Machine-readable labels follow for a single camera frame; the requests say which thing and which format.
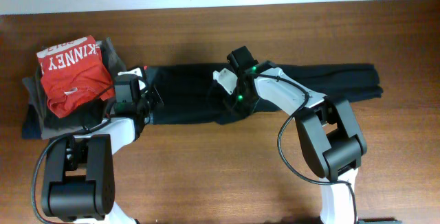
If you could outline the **black leggings with grey-red waistband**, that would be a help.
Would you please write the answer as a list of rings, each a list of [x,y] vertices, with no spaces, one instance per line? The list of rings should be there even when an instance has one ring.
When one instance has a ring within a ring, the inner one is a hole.
[[[257,65],[243,75],[226,63],[149,66],[159,94],[152,124],[230,124],[256,112],[316,108],[327,99],[379,98],[380,77],[371,64]]]

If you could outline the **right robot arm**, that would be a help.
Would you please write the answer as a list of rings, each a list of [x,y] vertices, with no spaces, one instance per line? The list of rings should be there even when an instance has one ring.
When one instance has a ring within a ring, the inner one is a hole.
[[[287,126],[295,123],[302,155],[317,178],[280,158],[297,177],[320,186],[321,222],[359,223],[355,178],[367,145],[349,101],[307,88],[271,61],[259,63],[247,47],[232,51],[227,60],[230,67],[213,71],[212,77],[236,104],[267,100],[288,115],[278,132],[278,152]]]

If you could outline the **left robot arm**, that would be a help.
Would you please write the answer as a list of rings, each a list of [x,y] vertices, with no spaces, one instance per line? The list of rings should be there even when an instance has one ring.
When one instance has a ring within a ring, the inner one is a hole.
[[[41,196],[31,186],[34,213],[42,223],[137,223],[116,203],[113,155],[137,140],[159,100],[145,76],[122,74],[112,85],[115,100],[104,120],[52,138],[32,178],[44,170]]]

